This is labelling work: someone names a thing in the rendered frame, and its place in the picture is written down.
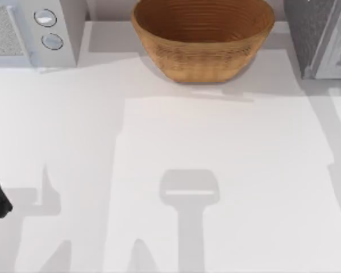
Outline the brown woven basket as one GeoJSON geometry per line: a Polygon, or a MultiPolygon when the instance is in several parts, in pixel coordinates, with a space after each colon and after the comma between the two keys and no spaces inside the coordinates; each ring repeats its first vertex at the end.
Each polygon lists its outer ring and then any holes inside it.
{"type": "Polygon", "coordinates": [[[225,82],[255,57],[274,23],[266,0],[138,0],[131,23],[175,82],[225,82]]]}

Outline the pale microwave oven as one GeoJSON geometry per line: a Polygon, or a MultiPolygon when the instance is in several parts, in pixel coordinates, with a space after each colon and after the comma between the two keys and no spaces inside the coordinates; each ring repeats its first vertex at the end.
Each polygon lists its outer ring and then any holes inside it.
{"type": "Polygon", "coordinates": [[[0,0],[0,68],[61,69],[76,67],[85,23],[86,0],[0,0]],[[56,14],[53,27],[42,27],[34,12],[49,9],[56,14]],[[41,43],[54,33],[64,42],[53,51],[41,43]]]}

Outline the round microwave knob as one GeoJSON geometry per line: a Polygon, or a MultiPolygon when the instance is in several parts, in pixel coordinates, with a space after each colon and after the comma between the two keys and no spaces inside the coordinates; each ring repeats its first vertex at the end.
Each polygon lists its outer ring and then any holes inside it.
{"type": "Polygon", "coordinates": [[[42,27],[53,27],[57,23],[56,14],[49,9],[34,12],[34,20],[42,27]]]}
{"type": "Polygon", "coordinates": [[[53,51],[60,50],[64,45],[62,38],[54,33],[43,35],[41,37],[41,43],[45,48],[53,51]]]}

